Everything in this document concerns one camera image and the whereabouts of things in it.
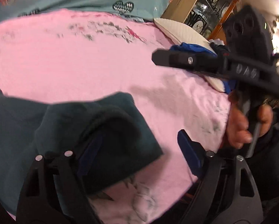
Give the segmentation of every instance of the wooden cabinet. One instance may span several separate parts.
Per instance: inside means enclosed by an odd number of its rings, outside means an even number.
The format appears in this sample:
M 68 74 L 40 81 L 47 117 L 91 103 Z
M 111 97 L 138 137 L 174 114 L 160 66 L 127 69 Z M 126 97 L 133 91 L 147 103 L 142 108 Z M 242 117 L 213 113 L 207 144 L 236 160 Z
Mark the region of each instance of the wooden cabinet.
M 186 23 L 207 39 L 226 42 L 222 24 L 240 8 L 241 0 L 173 0 L 162 18 Z

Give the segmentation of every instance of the metal screw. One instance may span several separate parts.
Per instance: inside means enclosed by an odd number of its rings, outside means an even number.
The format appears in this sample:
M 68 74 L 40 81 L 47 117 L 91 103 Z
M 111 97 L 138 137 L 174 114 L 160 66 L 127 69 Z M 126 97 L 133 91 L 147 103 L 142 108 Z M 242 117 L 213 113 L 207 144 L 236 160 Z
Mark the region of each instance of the metal screw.
M 243 160 L 244 160 L 244 157 L 243 157 L 243 156 L 238 155 L 238 156 L 236 156 L 236 159 L 237 159 L 238 161 L 243 161 Z
M 188 64 L 191 65 L 191 64 L 194 62 L 194 59 L 192 59 L 192 57 L 189 57 L 188 60 L 187 60 L 187 62 L 188 62 Z
M 213 151 L 207 151 L 207 152 L 206 152 L 206 155 L 207 155 L 208 157 L 214 157 L 215 153 L 214 153 Z
M 73 151 L 66 151 L 64 153 L 65 156 L 72 156 L 73 155 Z
M 43 159 L 43 156 L 42 155 L 38 155 L 38 156 L 36 156 L 36 161 L 41 161 L 42 159 Z

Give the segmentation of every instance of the round hole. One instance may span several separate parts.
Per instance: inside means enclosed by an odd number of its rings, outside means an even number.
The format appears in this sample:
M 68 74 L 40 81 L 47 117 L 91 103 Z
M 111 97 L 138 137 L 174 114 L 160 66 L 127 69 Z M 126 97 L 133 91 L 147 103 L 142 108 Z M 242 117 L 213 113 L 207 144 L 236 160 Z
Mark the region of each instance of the round hole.
M 243 33 L 242 24 L 241 23 L 234 23 L 234 30 L 239 34 L 242 34 Z
M 228 30 L 226 31 L 226 33 L 227 33 L 227 36 L 228 36 L 228 37 L 232 38 L 232 31 L 231 31 L 231 30 L 228 29 Z
M 245 24 L 251 28 L 254 26 L 254 19 L 252 18 L 252 16 L 249 15 L 245 18 Z
M 64 153 L 64 155 L 65 155 L 66 157 L 72 156 L 72 155 L 73 155 L 73 151 L 66 151 L 66 152 Z

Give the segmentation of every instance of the bed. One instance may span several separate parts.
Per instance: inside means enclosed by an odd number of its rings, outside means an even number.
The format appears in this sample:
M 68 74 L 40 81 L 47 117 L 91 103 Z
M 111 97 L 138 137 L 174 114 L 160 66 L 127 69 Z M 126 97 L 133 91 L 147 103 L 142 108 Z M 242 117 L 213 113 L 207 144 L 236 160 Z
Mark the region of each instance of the bed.
M 163 157 L 135 176 L 89 196 L 104 223 L 150 223 L 197 180 L 176 142 L 179 130 L 207 150 L 220 146 L 227 95 L 197 75 L 151 61 L 155 49 L 180 41 L 209 47 L 190 27 L 160 18 L 139 23 L 110 13 L 60 9 L 0 23 L 4 93 L 47 103 L 131 93 L 163 149 Z

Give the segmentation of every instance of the black handle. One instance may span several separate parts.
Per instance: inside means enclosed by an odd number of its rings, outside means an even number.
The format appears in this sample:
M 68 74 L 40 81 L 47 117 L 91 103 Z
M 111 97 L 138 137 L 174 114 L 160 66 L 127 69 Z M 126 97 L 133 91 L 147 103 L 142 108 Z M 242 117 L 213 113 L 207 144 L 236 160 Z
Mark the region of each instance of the black handle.
M 243 147 L 242 151 L 245 154 L 241 154 L 245 155 L 245 158 L 250 158 L 254 154 L 256 143 L 260 135 L 262 124 L 259 122 L 257 114 L 259 107 L 263 104 L 265 96 L 264 94 L 260 94 L 258 91 L 251 90 L 250 88 L 239 91 L 238 96 L 238 107 L 248 118 L 248 131 L 252 134 L 252 142 L 249 145 Z

